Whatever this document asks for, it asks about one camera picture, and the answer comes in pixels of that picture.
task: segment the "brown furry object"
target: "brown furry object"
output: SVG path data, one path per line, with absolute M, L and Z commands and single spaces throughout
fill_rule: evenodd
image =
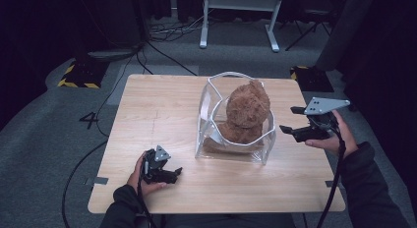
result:
M 227 120 L 217 127 L 230 142 L 251 143 L 262 135 L 269 109 L 269 97 L 262 83 L 252 80 L 230 94 L 226 107 Z

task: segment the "teddy bear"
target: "teddy bear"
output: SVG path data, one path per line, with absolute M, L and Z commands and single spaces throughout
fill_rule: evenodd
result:
M 229 96 L 226 121 L 217 125 L 232 143 L 252 143 L 263 134 L 263 122 L 270 110 L 269 97 L 258 80 L 238 86 Z

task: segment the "wooden tabletop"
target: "wooden tabletop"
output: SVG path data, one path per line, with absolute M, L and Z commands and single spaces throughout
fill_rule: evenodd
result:
M 322 149 L 297 143 L 278 125 L 305 127 L 308 119 L 291 113 L 306 106 L 293 80 L 260 79 L 275 116 L 276 141 L 267 165 L 195 158 L 201 93 L 208 77 L 131 75 L 104 152 L 89 211 L 104 213 L 113 192 L 126 184 L 139 156 L 161 145 L 171 155 L 164 170 L 183 167 L 174 185 L 149 195 L 150 213 L 239 213 L 323 211 L 331 172 Z M 330 210 L 345 208 L 337 189 Z

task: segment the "white metal stand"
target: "white metal stand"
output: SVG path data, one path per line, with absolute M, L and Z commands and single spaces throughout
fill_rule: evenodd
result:
M 251 11 L 266 11 L 272 12 L 269 25 L 265 25 L 270 46 L 273 52 L 279 51 L 279 46 L 273 35 L 273 26 L 275 25 L 276 16 L 282 0 L 205 0 L 204 19 L 202 28 L 202 37 L 200 40 L 200 47 L 206 48 L 208 46 L 209 33 L 209 8 L 213 9 L 235 9 L 235 10 L 251 10 Z

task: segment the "person's left hand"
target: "person's left hand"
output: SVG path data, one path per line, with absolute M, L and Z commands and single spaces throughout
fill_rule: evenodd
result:
M 127 182 L 127 184 L 129 186 L 131 186 L 135 189 L 136 194 L 138 193 L 139 176 L 141 174 L 141 168 L 142 168 L 142 162 L 143 162 L 143 159 L 144 159 L 144 155 L 145 155 L 145 153 L 142 153 L 141 157 L 136 162 L 135 170 L 130 175 L 129 180 Z M 155 192 L 157 190 L 160 190 L 160 189 L 164 188 L 165 186 L 166 186 L 166 183 L 164 183 L 164 182 L 151 183 L 151 184 L 148 185 L 145 181 L 142 181 L 141 182 L 142 196 L 145 197 L 152 192 Z

